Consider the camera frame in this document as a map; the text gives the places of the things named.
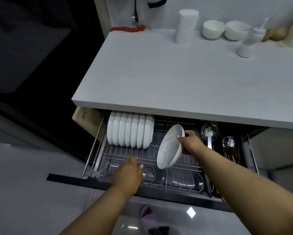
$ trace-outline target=wire rack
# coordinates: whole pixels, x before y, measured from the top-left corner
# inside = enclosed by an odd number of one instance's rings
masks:
[[[144,165],[143,186],[207,196],[206,182],[203,180],[204,172],[192,156],[182,154],[176,164],[169,169],[161,170],[156,165],[160,144],[167,131],[176,123],[179,122],[155,120],[152,143],[146,149],[113,146],[108,143],[102,145],[92,176],[101,182],[111,183],[118,167],[134,155],[138,158],[138,164]],[[180,124],[185,130],[199,126],[189,123]],[[220,195],[214,191],[213,184],[211,188],[213,197],[220,198]]]

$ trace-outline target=black drawer edge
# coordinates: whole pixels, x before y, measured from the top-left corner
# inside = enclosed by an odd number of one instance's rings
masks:
[[[107,190],[110,187],[109,183],[99,182],[95,178],[81,179],[81,178],[70,177],[70,176],[49,174],[47,177],[47,180],[52,182],[59,182],[59,183],[64,183],[68,185],[73,185],[73,186],[82,186],[82,187],[101,189],[101,190]],[[154,187],[140,186],[135,196],[149,198],[149,199],[157,199],[162,201],[169,201],[169,202],[180,203],[185,205],[198,206],[198,207],[203,207],[207,209],[233,212],[230,206],[226,202],[195,198],[195,197],[186,196],[186,195],[177,194],[177,193],[171,193],[171,192],[166,193],[164,189],[162,190],[162,189],[158,189]]]

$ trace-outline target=floor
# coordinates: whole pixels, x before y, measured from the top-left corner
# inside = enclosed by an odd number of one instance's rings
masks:
[[[58,234],[82,212],[89,189],[46,181],[49,173],[80,176],[84,164],[59,152],[0,143],[0,234]],[[104,191],[92,189],[87,207]],[[141,234],[149,204],[170,234],[249,234],[234,213],[132,197],[113,234]]]

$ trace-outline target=open drawer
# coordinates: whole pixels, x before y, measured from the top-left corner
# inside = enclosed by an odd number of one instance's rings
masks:
[[[103,122],[107,124],[109,114],[110,111],[106,112],[101,125]],[[166,132],[174,124],[181,124],[185,130],[194,130],[200,137],[200,130],[206,121],[157,115],[154,118],[153,140],[148,148],[137,149],[110,145],[107,142],[105,128],[102,128],[100,130],[103,131],[103,134],[97,133],[97,135],[102,135],[102,138],[95,139],[80,178],[49,174],[47,180],[106,190],[110,187],[117,168],[131,155],[136,155],[138,163],[144,164],[143,180],[136,196],[231,211],[228,204],[222,201],[221,195],[212,183],[212,197],[208,197],[204,171],[193,157],[181,155],[179,160],[169,169],[160,170],[156,166],[159,146]],[[219,129],[219,137],[213,141],[213,150],[225,156],[222,139],[226,136],[232,136],[235,138],[234,151],[239,164],[258,172],[248,132],[260,131],[261,129],[224,122],[213,122],[213,124],[216,124]]]

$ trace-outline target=red pepper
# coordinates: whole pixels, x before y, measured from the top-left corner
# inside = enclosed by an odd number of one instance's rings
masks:
[[[145,30],[145,25],[138,25],[136,27],[120,26],[120,27],[112,27],[110,29],[110,31],[125,31],[125,32],[139,32],[144,30]]]

